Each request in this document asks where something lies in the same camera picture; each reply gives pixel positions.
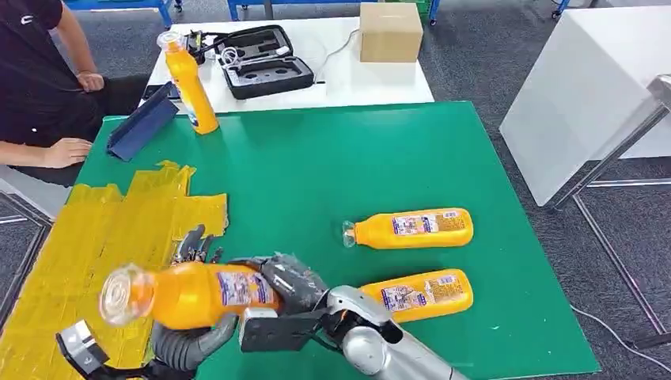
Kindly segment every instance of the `orange bottle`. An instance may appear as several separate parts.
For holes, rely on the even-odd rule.
[[[151,316],[170,329],[195,329],[248,307],[277,310],[279,296],[261,274],[242,265],[187,262],[153,273],[129,264],[109,275],[99,303],[111,325]]]
[[[398,323],[458,313],[473,304],[473,289],[459,269],[370,283],[360,289],[391,311]]]
[[[198,63],[184,48],[185,38],[178,32],[167,31],[158,36],[157,43],[165,53],[165,63],[180,91],[193,129],[205,135],[217,129],[219,123],[198,78]]]
[[[457,247],[473,238],[471,215],[463,208],[377,214],[358,223],[343,223],[343,243],[375,249]]]

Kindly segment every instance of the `yellow tape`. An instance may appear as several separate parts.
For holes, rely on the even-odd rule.
[[[97,295],[107,275],[134,262],[147,269],[169,263],[176,242],[197,224],[220,236],[226,228],[226,195],[189,197],[195,172],[164,161],[138,171],[125,197],[110,184],[79,184],[45,242],[0,337],[0,378],[78,379],[61,356],[55,333],[85,319],[114,367],[137,367],[145,355],[151,321],[122,329],[100,318]]]

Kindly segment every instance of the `bottle label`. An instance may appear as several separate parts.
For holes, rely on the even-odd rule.
[[[464,294],[457,277],[446,275],[424,281],[424,289],[420,291],[407,285],[382,289],[382,303],[387,310],[394,312],[452,302]]]
[[[182,99],[182,104],[187,109],[187,116],[189,118],[189,121],[191,121],[191,124],[193,125],[193,128],[198,127],[198,119],[195,118],[195,110],[193,109],[193,106],[191,105],[191,100],[189,100],[186,93],[180,89],[180,87],[177,85],[176,82],[175,82],[175,87],[177,88],[177,91],[179,91],[179,93],[180,93],[180,98]]]
[[[272,303],[271,286],[259,273],[217,273],[223,306]]]
[[[394,234],[433,234],[441,231],[457,231],[466,228],[466,222],[459,211],[427,215],[398,216],[392,219]]]

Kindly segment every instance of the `black pants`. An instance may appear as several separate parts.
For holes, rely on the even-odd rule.
[[[105,78],[105,84],[102,90],[95,93],[89,93],[95,99],[100,115],[93,118],[92,121],[85,122],[84,125],[64,128],[63,135],[50,135],[40,142],[40,146],[51,146],[62,138],[75,137],[89,140],[91,143],[95,140],[103,116],[130,115],[140,102],[140,97],[144,92],[147,80],[146,75],[135,75],[124,78]],[[72,123],[77,123],[77,117],[73,117]],[[36,168],[32,166],[12,166],[23,174],[37,178],[51,184],[60,184],[62,186],[72,186],[77,180],[77,175],[82,169],[82,163],[74,164],[62,169]]]

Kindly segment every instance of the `white table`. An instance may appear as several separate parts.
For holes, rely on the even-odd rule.
[[[174,24],[172,30],[188,34],[234,32],[261,25],[281,25],[294,46],[294,55],[303,59],[315,72],[324,63],[326,54],[340,48],[350,33],[358,28],[358,17],[321,18],[311,20],[237,21],[203,24]],[[358,34],[321,70],[319,81],[308,89],[278,93],[238,101],[228,89],[222,68],[207,60],[199,68],[199,76],[215,112],[256,111],[286,108],[313,108],[344,105],[384,105],[434,101],[422,67],[415,63],[361,63],[358,60]],[[170,80],[163,54],[158,57],[150,84]]]
[[[671,6],[564,13],[499,130],[539,206],[654,109],[646,87],[671,72]],[[671,156],[671,119],[623,158]]]

